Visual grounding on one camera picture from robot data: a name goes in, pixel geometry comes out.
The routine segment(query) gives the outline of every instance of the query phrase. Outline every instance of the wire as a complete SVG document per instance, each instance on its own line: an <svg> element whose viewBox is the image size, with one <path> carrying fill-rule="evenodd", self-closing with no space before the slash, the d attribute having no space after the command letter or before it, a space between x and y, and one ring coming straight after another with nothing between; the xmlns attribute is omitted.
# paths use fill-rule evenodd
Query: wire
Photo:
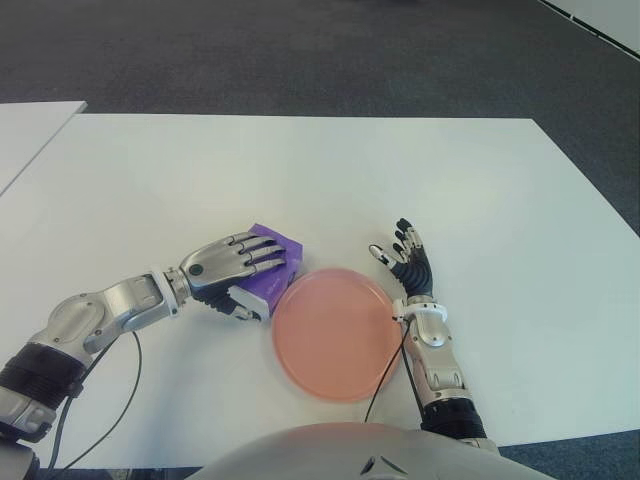
<svg viewBox="0 0 640 480"><path fill-rule="evenodd" d="M413 396L416 399L416 404L418 405L418 412L420 412L420 418L422 419L422 423L427 420L426 415L424 414L424 409L422 408L422 402L420 401L420 395L418 395L418 389L416 388L416 382L413 380L413 374L411 373L411 369L409 368L409 360L407 360L407 352L404 348L404 344L402 345L402 360L404 361L404 368L407 370L407 375L409 376L409 383L411 383L411 390L413 390Z"/></svg>
<svg viewBox="0 0 640 480"><path fill-rule="evenodd" d="M378 396L378 392L380 391L380 387L382 387L382 382L384 382L384 379L387 376L387 373L389 372L389 369L391 368L391 365L393 365L393 361L398 356L398 353L400 353L400 350L402 350L402 346L404 345L404 341L407 338L407 335L409 334L409 327L410 326L411 326L411 320L409 320L409 322L407 322L407 330L404 332L404 335L402 336L402 341L400 342L400 345L398 345L398 348L396 349L395 353L393 354L393 357L391 357L391 360L389 360L389 363L387 364L387 368L385 368L384 372L382 373L382 377L380 377L380 381L378 382L378 386L376 387L376 391L373 393L373 397L371 397L371 402L369 402L369 408L367 408L367 414L364 416L364 423L367 423L367 420L369 420L369 414L371 413L371 407L373 407L373 402L375 402L376 397Z"/></svg>
<svg viewBox="0 0 640 480"><path fill-rule="evenodd" d="M98 445L100 445L100 443L105 438L107 438L111 434L111 432L113 432L115 430L115 428L118 426L118 424L120 423L120 421L122 420L124 415L127 413L127 410L129 409L129 406L131 405L131 402L133 401L133 397L135 396L136 391L138 390L138 385L140 384L140 376L142 375L142 346L140 345L140 339L138 338L138 334L136 332L131 332L131 334L133 335L133 338L136 341L136 346L138 347L138 373L136 375L136 381L135 381L135 383L133 385L133 390L131 390L131 395L129 395L129 400L127 400L127 404L124 406L124 409L122 410L122 413L117 418L117 420L113 423L111 428L109 428L109 430L107 430L106 433L104 433L98 440L96 440L93 443L93 445L91 445L84 452L82 452L80 455L78 455L74 460L72 460L67 465L65 465L64 468L62 468L61 470L58 470L51 477L48 477L47 480L53 480L54 478L56 478L61 473L66 472L71 467L73 467L76 463L78 463L80 460L82 460L86 455L88 455L94 448L96 448Z"/></svg>
<svg viewBox="0 0 640 480"><path fill-rule="evenodd" d="M111 342L109 345L107 345L105 348L103 348L102 351L96 357L96 359L93 361L93 363L89 365L89 368L80 376L80 378L76 382L76 385L78 385L76 392L79 392L82 389L82 383L93 371L93 369L96 368L96 365L100 363L100 360L102 360L102 357L106 355L106 353L109 351L109 349L114 343L115 343L115 340ZM49 460L49 466L47 467L46 475L50 475L53 472L53 467L55 467L56 461L58 460L58 452L60 451L60 442L62 440L62 430L64 429L64 423L67 420L67 414L69 413L71 402L73 402L73 399L75 398L75 396L69 395L67 397L67 400L64 403L64 406L62 407L62 412L60 413L60 419L58 420L58 426L56 427L56 436L53 441L53 448L51 450L51 459Z"/></svg>

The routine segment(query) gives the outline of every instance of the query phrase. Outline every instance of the round plastic dish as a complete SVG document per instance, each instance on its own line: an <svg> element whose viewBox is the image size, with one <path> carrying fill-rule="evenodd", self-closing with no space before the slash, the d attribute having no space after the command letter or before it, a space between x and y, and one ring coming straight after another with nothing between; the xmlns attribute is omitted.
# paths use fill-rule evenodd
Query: round plastic dish
<svg viewBox="0 0 640 480"><path fill-rule="evenodd" d="M278 303L273 344L302 389L325 400L355 402L373 394L400 345L400 325L391 317L391 302L367 277L318 270L294 282Z"/></svg>

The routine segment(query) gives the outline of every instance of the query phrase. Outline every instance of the purple box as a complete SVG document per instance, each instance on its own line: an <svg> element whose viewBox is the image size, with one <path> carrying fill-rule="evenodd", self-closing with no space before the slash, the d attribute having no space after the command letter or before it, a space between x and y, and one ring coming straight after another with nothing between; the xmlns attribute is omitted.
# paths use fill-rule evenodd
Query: purple box
<svg viewBox="0 0 640 480"><path fill-rule="evenodd" d="M283 257L287 261L286 264L247 278L229 289L231 298L256 312L264 321L271 318L280 297L291 285L298 272L302 262L302 244L257 223L249 231L257 235L268 235L286 249L284 252L267 257Z"/></svg>

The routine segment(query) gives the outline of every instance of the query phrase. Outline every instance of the robotic arm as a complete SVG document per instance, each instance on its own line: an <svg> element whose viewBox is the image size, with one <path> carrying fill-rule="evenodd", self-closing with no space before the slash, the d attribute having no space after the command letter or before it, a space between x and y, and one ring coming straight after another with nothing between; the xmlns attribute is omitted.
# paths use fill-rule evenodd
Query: robotic arm
<svg viewBox="0 0 640 480"><path fill-rule="evenodd" d="M433 275L420 235L404 218L396 226L401 244L394 258L377 245L371 254L386 265L407 292L406 304L396 300L394 318L408 321L405 347L413 359L413 376L423 411L422 430L462 440L498 453L487 439L471 392L453 355L447 310L433 298Z"/></svg>
<svg viewBox="0 0 640 480"><path fill-rule="evenodd" d="M177 315L188 297L242 320L258 318L232 300L228 288L284 263L283 248L266 236L240 233L188 255L176 269L128 278L60 303L0 372L0 439L38 442L56 409L77 395L92 355L126 332Z"/></svg>

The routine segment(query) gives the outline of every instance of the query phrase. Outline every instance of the white desk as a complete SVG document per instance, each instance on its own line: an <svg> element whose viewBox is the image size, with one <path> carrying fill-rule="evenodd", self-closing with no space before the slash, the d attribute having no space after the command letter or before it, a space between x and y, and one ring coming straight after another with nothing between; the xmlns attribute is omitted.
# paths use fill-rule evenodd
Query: white desk
<svg viewBox="0 0 640 480"><path fill-rule="evenodd" d="M390 244L400 216L427 244L498 444L640 426L640 240L531 120L78 115L0 202L0 354L60 300L254 221L300 240L305 270L352 268L396 296L367 245ZM293 386L268 325L190 302L141 338L140 391L79 467L201 465L266 433L364 416L367 402ZM127 336L74 402L59 464L112 423L135 369ZM401 369L373 420L418 425Z"/></svg>
<svg viewBox="0 0 640 480"><path fill-rule="evenodd" d="M0 195L84 102L0 104Z"/></svg>

